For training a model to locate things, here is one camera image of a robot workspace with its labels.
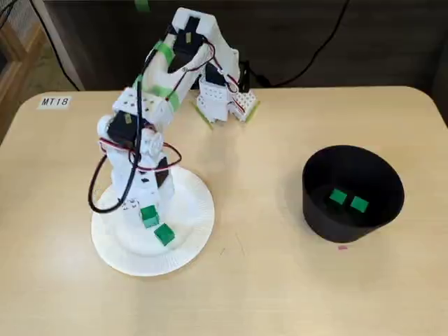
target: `green tape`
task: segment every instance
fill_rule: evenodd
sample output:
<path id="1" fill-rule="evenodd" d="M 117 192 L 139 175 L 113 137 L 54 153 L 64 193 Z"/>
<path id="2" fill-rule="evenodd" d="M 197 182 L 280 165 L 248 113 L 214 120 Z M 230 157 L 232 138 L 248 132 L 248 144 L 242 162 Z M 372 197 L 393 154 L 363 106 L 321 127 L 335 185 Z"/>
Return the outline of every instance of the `green tape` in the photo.
<path id="1" fill-rule="evenodd" d="M 257 101 L 257 104 L 252 108 L 251 114 L 249 114 L 246 118 L 246 124 L 251 121 L 253 115 L 255 114 L 256 109 L 258 109 L 261 101 Z"/>
<path id="2" fill-rule="evenodd" d="M 134 0 L 134 3 L 139 12 L 149 12 L 149 0 Z"/>
<path id="3" fill-rule="evenodd" d="M 365 199 L 355 196 L 353 198 L 353 201 L 351 201 L 350 207 L 355 208 L 356 210 L 358 210 L 359 212 L 362 212 L 364 214 L 368 205 L 369 205 L 369 202 L 367 202 Z"/>
<path id="4" fill-rule="evenodd" d="M 173 109 L 177 110 L 179 108 L 179 106 L 181 105 L 181 103 L 179 101 L 179 96 L 177 95 L 176 91 L 174 91 L 173 93 L 172 92 L 173 92 L 173 89 L 170 89 L 168 87 L 162 87 L 159 85 L 154 85 L 149 90 L 149 93 L 152 93 L 153 95 L 155 95 L 157 97 L 166 98 L 166 97 L 168 97 L 168 95 L 171 94 L 171 97 L 169 98 L 169 102 L 173 106 Z"/>
<path id="5" fill-rule="evenodd" d="M 199 107 L 197 107 L 196 104 L 193 103 L 192 101 L 190 101 L 190 104 L 195 108 L 197 114 L 199 114 L 199 117 L 201 117 L 201 119 L 203 119 L 203 121 L 210 127 L 210 130 L 212 130 L 213 125 L 211 124 L 211 122 L 209 122 L 207 118 L 205 118 L 205 115 L 202 114 L 201 110 L 199 110 Z"/>
<path id="6" fill-rule="evenodd" d="M 341 205 L 343 205 L 346 198 L 347 198 L 347 194 L 345 192 L 342 192 L 339 189 L 336 189 L 336 188 L 333 189 L 333 191 L 331 192 L 331 195 L 330 195 L 331 200 L 333 200 L 336 203 L 339 203 Z"/>
<path id="7" fill-rule="evenodd" d="M 167 60 L 168 65 L 173 62 L 174 59 L 174 51 L 165 43 L 158 41 L 154 45 L 154 49 L 160 51 L 163 55 L 165 55 L 165 59 Z"/>

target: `floor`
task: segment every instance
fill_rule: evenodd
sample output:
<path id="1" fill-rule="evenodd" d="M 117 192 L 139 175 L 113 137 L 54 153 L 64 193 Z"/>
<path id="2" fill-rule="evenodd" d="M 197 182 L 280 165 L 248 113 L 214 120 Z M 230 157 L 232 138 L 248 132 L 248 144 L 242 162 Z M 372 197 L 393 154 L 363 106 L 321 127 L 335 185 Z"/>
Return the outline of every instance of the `floor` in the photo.
<path id="1" fill-rule="evenodd" d="M 68 82 L 57 63 L 49 43 L 46 43 L 33 69 L 29 73 L 27 86 L 23 87 L 19 102 L 48 91 L 72 91 L 74 87 Z"/>
<path id="2" fill-rule="evenodd" d="M 7 116 L 3 118 L 3 123 L 7 123 L 7 125 L 3 124 L 0 128 L 0 144 L 18 109 L 29 98 L 43 92 L 75 90 L 62 73 L 49 43 L 43 45 L 40 55 L 24 83 L 17 96 L 17 101 L 9 105 L 9 111 L 2 111 L 3 116 Z"/>

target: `black cable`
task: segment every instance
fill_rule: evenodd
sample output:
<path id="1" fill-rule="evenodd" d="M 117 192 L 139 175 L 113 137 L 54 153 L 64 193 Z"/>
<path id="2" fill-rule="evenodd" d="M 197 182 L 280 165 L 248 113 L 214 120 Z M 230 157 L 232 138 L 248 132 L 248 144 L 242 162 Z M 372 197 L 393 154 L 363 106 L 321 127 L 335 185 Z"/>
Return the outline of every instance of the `black cable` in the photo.
<path id="1" fill-rule="evenodd" d="M 176 34 L 176 31 L 174 30 L 174 28 L 173 28 L 171 23 L 168 24 L 168 28 L 167 28 L 167 30 L 165 30 L 165 33 L 163 34 L 162 41 L 165 41 L 165 39 L 168 36 L 168 34 Z M 147 56 L 147 58 L 145 59 L 145 62 L 143 63 L 143 69 L 141 70 L 141 75 L 144 74 L 146 68 L 149 66 L 149 64 L 153 60 L 155 54 L 157 54 L 157 50 L 154 49 L 154 48 L 151 49 L 149 55 Z"/>
<path id="2" fill-rule="evenodd" d="M 337 30 L 339 29 L 339 26 L 341 25 L 341 21 L 344 18 L 344 14 L 347 11 L 347 7 L 349 5 L 350 0 L 345 0 L 344 5 L 342 6 L 342 10 L 339 13 L 339 17 L 337 18 L 336 21 L 336 25 L 333 28 L 333 30 L 331 31 L 331 34 L 328 36 L 328 38 L 323 42 L 323 44 L 317 48 L 317 50 L 314 52 L 313 56 L 311 57 L 311 60 L 308 62 L 308 64 L 306 65 L 305 68 L 303 68 L 303 70 L 301 70 L 301 72 L 299 72 L 297 75 L 295 75 L 292 78 L 289 78 L 287 80 L 284 80 L 283 82 L 277 83 L 277 84 L 271 84 L 269 79 L 267 79 L 265 76 L 263 75 L 258 75 L 256 74 L 252 69 L 248 69 L 251 74 L 253 74 L 255 76 L 255 79 L 258 81 L 258 83 L 263 86 L 264 88 L 279 88 L 281 86 L 287 85 L 293 81 L 296 81 L 299 77 L 303 76 L 308 69 L 311 67 L 311 65 L 313 65 L 314 61 L 316 60 L 316 58 L 319 56 L 319 54 L 321 53 L 321 51 L 329 44 L 329 42 L 331 42 L 331 40 L 335 37 Z"/>
<path id="3" fill-rule="evenodd" d="M 51 48 L 53 49 L 53 52 L 54 52 L 54 54 L 55 54 L 55 56 L 56 56 L 57 63 L 59 64 L 59 67 L 60 67 L 61 70 L 62 70 L 62 73 L 64 74 L 65 78 L 70 82 L 70 84 L 73 85 L 73 87 L 76 89 L 76 91 L 80 91 L 80 90 L 79 90 L 79 87 L 75 84 L 75 82 L 72 81 L 72 79 L 71 79 L 70 76 L 67 74 L 67 72 L 65 72 L 65 70 L 64 70 L 64 66 L 62 65 L 61 59 L 60 59 L 60 57 L 59 57 L 59 54 L 57 53 L 56 46 L 55 46 L 55 44 L 53 43 L 53 40 L 51 39 L 50 32 L 48 31 L 47 27 L 45 26 L 45 23 L 43 22 L 43 19 L 42 19 L 42 17 L 41 17 L 41 14 L 39 14 L 39 11 L 37 10 L 36 6 L 34 5 L 34 1 L 33 1 L 33 0 L 29 0 L 29 2 L 30 2 L 30 4 L 31 4 L 31 7 L 33 8 L 35 14 L 37 15 L 37 18 L 38 18 L 39 21 L 41 22 L 42 28 L 43 28 L 43 30 L 45 31 L 45 34 L 47 35 L 47 38 L 48 38 L 48 40 L 49 40 L 49 42 L 50 42 L 50 45 L 51 45 Z"/>
<path id="4" fill-rule="evenodd" d="M 136 134 L 136 144 L 135 144 L 136 153 L 140 153 L 141 125 L 143 125 L 143 107 L 141 105 L 141 79 L 142 79 L 142 77 L 143 77 L 143 75 L 139 75 L 139 77 L 137 78 L 137 88 L 136 88 L 136 90 L 137 90 L 137 122 L 136 122 L 137 134 Z M 132 163 L 131 173 L 129 174 L 129 178 L 126 183 L 125 191 L 123 191 L 123 195 L 118 200 L 118 202 L 115 205 L 111 206 L 110 208 L 100 209 L 100 208 L 97 208 L 93 202 L 93 189 L 95 187 L 95 182 L 97 181 L 98 173 L 101 170 L 102 165 L 106 161 L 106 158 L 107 158 L 107 155 L 104 155 L 101 158 L 101 160 L 99 161 L 97 168 L 95 169 L 95 172 L 93 173 L 92 180 L 90 181 L 89 192 L 88 192 L 88 196 L 87 196 L 87 200 L 89 202 L 89 206 L 90 206 L 91 210 L 93 210 L 94 212 L 97 212 L 98 214 L 108 214 L 109 212 L 115 211 L 116 209 L 118 209 L 119 207 L 121 207 L 123 205 L 123 203 L 126 200 L 127 194 L 129 193 L 129 191 L 131 189 L 132 182 L 134 181 L 134 176 L 137 171 L 137 167 L 139 166 L 139 160 L 134 160 L 134 162 Z"/>
<path id="5" fill-rule="evenodd" d="M 0 11 L 0 17 L 6 12 L 7 14 L 5 14 L 5 19 L 3 20 L 3 22 L 0 24 L 0 30 L 3 28 L 3 26 L 6 24 L 6 21 L 8 21 L 9 15 L 11 14 L 11 12 L 14 9 L 14 5 L 18 0 L 12 0 L 10 3 L 8 3 L 6 6 L 4 6 L 1 11 Z"/>

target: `label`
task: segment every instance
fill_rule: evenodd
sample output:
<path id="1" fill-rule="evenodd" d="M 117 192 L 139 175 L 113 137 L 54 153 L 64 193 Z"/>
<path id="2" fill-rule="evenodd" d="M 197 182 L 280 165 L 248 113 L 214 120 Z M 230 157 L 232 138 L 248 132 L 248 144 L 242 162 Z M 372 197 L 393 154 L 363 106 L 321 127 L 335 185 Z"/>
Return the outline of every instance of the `label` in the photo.
<path id="1" fill-rule="evenodd" d="M 70 105 L 71 96 L 42 97 L 38 110 L 67 109 Z"/>

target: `red wire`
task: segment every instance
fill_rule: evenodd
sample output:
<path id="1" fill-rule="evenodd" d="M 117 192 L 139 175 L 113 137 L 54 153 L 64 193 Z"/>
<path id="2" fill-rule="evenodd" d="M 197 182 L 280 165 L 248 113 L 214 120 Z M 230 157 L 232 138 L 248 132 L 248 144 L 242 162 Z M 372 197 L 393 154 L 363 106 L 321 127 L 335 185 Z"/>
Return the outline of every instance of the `red wire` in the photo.
<path id="1" fill-rule="evenodd" d="M 209 46 L 211 46 L 213 48 L 213 61 L 216 63 L 216 66 L 222 70 L 222 66 L 221 64 L 219 64 L 218 60 L 216 59 L 216 48 L 213 44 L 211 44 L 210 42 L 208 42 Z"/>
<path id="2" fill-rule="evenodd" d="M 183 78 L 185 77 L 185 75 L 186 75 L 188 72 L 193 72 L 193 71 L 196 71 L 196 70 L 201 69 L 205 64 L 209 63 L 211 60 L 213 60 L 213 59 L 215 58 L 215 52 L 216 52 L 215 46 L 214 46 L 213 44 L 211 44 L 210 42 L 208 42 L 207 40 L 205 41 L 205 43 L 208 44 L 208 45 L 211 47 L 211 50 L 212 50 L 212 52 L 213 52 L 213 55 L 210 57 L 210 59 L 208 59 L 207 61 L 205 61 L 205 62 L 202 63 L 201 65 L 196 66 L 195 68 L 192 68 L 192 69 L 186 69 L 186 70 L 185 70 L 185 72 L 182 74 L 182 77 L 179 78 L 179 80 L 177 81 L 177 83 L 176 83 L 175 86 L 173 87 L 173 90 L 172 90 L 172 91 L 165 97 L 165 100 L 166 100 L 167 102 L 169 101 L 169 98 L 171 98 L 171 96 L 175 93 L 175 91 L 177 90 L 177 88 L 178 88 L 179 85 L 181 84 Z"/>
<path id="3" fill-rule="evenodd" d="M 116 148 L 116 149 L 120 149 L 120 150 L 122 150 L 122 151 L 128 151 L 127 159 L 128 159 L 129 162 L 132 164 L 132 161 L 131 161 L 131 153 L 135 154 L 135 150 L 128 149 L 128 148 L 126 148 L 126 147 L 120 146 L 120 145 L 118 145 L 117 143 L 113 143 L 112 141 L 109 141 L 108 139 L 105 139 L 105 138 L 99 138 L 99 140 L 100 140 L 100 142 L 104 142 L 104 143 L 105 143 L 106 145 L 108 145 L 108 146 L 114 147 L 114 148 Z M 137 169 L 139 169 L 139 170 L 141 170 L 141 171 L 144 171 L 144 172 L 163 172 L 164 170 L 168 170 L 168 169 L 170 169 L 171 167 L 177 165 L 180 161 L 182 161 L 182 154 L 181 154 L 181 152 L 179 152 L 179 151 L 177 150 L 177 148 L 175 148 L 173 145 L 171 145 L 171 144 L 169 144 L 169 143 L 167 143 L 167 142 L 164 142 L 164 143 L 163 143 L 163 146 L 164 146 L 164 147 L 167 147 L 167 148 L 169 148 L 169 149 L 171 149 L 172 151 L 174 151 L 174 152 L 177 154 L 178 159 L 177 159 L 176 161 L 174 161 L 174 162 L 168 164 L 166 167 L 163 167 L 163 168 L 147 168 L 147 167 L 140 167 L 140 166 L 137 166 Z"/>
<path id="4" fill-rule="evenodd" d="M 137 169 L 141 170 L 143 172 L 163 172 L 165 170 L 169 170 L 170 168 L 172 168 L 173 166 L 177 165 L 180 161 L 182 161 L 182 154 L 172 145 L 170 145 L 169 143 L 164 142 L 163 143 L 164 147 L 168 147 L 169 149 L 171 149 L 172 151 L 174 151 L 177 155 L 178 155 L 178 159 L 170 164 L 168 164 L 166 167 L 163 168 L 147 168 L 147 167 L 140 167 L 139 165 L 137 165 Z M 133 151 L 129 150 L 128 154 L 127 154 L 127 159 L 129 160 L 129 162 L 131 164 L 133 164 L 133 162 L 131 161 L 131 153 L 133 153 Z"/>
<path id="5" fill-rule="evenodd" d="M 231 77 L 231 75 L 227 75 L 228 78 L 230 78 L 230 80 L 236 85 L 238 86 L 238 82 L 235 78 Z"/>
<path id="6" fill-rule="evenodd" d="M 229 83 L 226 83 L 225 86 L 227 86 L 227 89 L 230 91 L 230 93 L 238 93 L 238 90 L 232 91 L 232 88 L 230 87 Z"/>

